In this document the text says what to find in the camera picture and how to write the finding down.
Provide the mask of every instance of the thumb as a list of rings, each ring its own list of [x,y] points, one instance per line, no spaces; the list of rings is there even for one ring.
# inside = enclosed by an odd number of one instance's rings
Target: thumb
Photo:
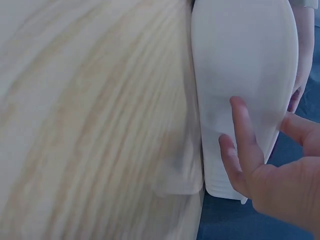
[[[301,146],[307,136],[319,128],[319,124],[287,112],[280,126],[280,131],[292,138]]]

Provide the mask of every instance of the white object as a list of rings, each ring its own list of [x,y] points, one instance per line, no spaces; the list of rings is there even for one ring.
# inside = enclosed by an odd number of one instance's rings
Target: white object
[[[295,18],[288,0],[196,0],[191,39],[206,190],[244,204],[229,182],[218,138],[228,134],[236,144],[229,98],[240,96],[267,162],[297,74]]]

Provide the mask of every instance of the light wood grain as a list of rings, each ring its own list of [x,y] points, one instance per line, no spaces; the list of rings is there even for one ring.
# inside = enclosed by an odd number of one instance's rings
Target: light wood grain
[[[0,1],[0,239],[192,240],[188,0]]]

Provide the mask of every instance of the wood grain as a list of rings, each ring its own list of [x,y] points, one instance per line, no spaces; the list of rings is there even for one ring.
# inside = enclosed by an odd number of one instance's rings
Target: wood grain
[[[196,238],[190,5],[0,1],[0,239]]]

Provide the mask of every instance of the blue cloth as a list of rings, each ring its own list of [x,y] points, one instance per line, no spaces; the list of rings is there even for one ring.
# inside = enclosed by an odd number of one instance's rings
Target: blue cloth
[[[301,117],[320,122],[320,28],[315,27],[315,48],[311,74],[296,111]],[[302,148],[284,134],[269,163],[281,166],[298,160]],[[221,199],[205,194],[197,240],[312,240],[310,233],[257,213],[248,201]]]

